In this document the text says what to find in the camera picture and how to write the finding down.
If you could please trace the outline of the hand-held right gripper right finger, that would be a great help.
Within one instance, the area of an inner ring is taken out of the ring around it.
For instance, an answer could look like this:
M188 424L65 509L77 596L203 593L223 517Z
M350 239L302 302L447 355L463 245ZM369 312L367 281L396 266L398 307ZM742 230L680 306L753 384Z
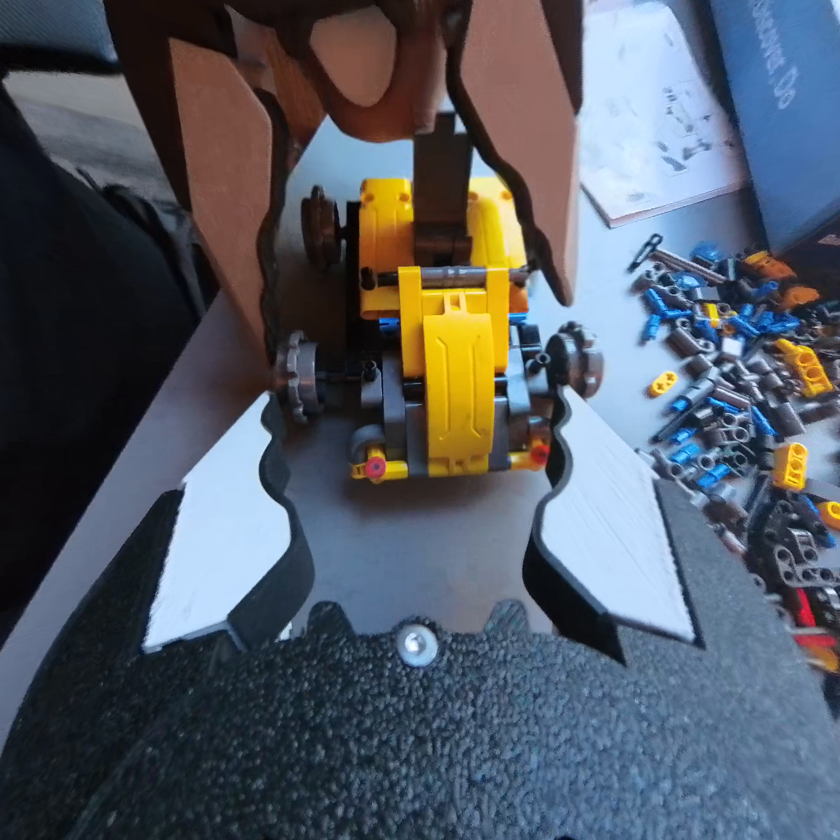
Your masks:
M522 565L531 598L561 637L619 663L621 627L695 644L654 471L569 386L551 432Z

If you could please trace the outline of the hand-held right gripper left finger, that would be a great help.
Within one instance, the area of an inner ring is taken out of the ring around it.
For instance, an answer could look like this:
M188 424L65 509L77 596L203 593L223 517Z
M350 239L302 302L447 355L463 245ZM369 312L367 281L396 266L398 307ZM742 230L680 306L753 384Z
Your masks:
M283 429L277 399L259 395L183 478L146 654L216 631L243 650L288 637L314 570L285 496Z

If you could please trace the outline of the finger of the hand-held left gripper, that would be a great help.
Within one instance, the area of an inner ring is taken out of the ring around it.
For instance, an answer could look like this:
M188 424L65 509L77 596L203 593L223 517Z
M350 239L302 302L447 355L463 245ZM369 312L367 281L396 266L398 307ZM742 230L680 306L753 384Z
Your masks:
M277 174L288 139L275 73L170 37L192 219L220 287L272 363L279 316Z
M559 304L578 256L581 1L452 2L447 90L476 151L512 195L528 263Z

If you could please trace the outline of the grey toy wheel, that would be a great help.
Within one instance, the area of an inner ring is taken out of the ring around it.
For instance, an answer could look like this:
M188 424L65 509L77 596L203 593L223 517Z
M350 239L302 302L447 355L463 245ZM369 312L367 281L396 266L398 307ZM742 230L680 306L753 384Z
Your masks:
M324 411L326 385L319 368L319 345L303 331L291 331L278 345L272 387L296 424L307 424Z

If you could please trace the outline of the yellow toy brick car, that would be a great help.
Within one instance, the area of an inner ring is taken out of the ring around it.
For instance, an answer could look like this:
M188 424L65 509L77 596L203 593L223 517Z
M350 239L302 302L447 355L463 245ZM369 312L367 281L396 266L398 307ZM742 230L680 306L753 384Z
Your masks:
M413 179L368 178L344 223L320 185L301 200L307 257L344 268L344 349L318 347L328 389L357 385L369 423L350 438L354 480L546 469L553 405L593 396L594 334L563 325L543 347L528 322L528 263L512 195L471 177L455 115L413 141Z

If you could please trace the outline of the person's left hand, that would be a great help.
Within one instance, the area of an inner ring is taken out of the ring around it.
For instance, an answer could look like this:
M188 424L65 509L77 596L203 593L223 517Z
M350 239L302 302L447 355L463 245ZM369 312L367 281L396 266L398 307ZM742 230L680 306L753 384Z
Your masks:
M283 20L267 38L271 91L304 148L325 117L358 140L430 133L445 93L438 22L397 27L378 6Z

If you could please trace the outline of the white instruction booklet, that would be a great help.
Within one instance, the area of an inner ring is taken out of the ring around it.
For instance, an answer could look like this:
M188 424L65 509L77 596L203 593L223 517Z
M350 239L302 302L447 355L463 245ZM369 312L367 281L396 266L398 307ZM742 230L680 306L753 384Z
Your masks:
M749 184L738 132L661 2L586 2L581 184L616 228Z

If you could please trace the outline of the pile of dark brick pieces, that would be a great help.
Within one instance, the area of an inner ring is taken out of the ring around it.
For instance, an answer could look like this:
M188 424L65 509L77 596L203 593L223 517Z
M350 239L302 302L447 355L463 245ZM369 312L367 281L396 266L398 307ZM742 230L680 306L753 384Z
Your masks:
M667 345L682 369L641 454L688 491L837 689L838 481L819 477L807 436L838 432L838 293L767 249L705 241L684 257L660 234L627 270L647 310L640 344Z

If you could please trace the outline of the person's black top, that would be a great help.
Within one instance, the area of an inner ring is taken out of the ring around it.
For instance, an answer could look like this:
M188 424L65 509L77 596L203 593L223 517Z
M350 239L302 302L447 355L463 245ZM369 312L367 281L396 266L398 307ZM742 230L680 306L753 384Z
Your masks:
M2 87L4 643L196 327L163 249Z

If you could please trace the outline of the blue cardboard box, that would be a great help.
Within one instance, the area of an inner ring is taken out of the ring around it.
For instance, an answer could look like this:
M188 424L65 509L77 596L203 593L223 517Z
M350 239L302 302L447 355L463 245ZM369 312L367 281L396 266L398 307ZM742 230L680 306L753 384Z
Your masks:
M839 18L833 1L711 1L772 252L839 259Z

